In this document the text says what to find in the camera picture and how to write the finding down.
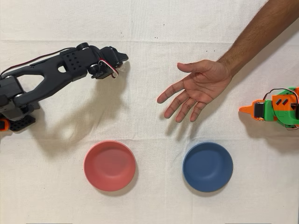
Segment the person's bare hand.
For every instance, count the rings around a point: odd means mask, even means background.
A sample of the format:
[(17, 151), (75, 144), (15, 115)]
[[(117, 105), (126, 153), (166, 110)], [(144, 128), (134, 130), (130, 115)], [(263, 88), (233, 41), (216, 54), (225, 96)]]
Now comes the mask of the person's bare hand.
[(157, 102), (162, 104), (179, 92), (164, 112), (164, 117), (169, 119), (179, 110), (175, 118), (178, 123), (183, 121), (190, 110), (190, 121), (194, 122), (202, 110), (227, 88), (233, 77), (229, 67), (218, 61), (178, 63), (177, 68), (188, 75), (168, 87), (157, 98)]

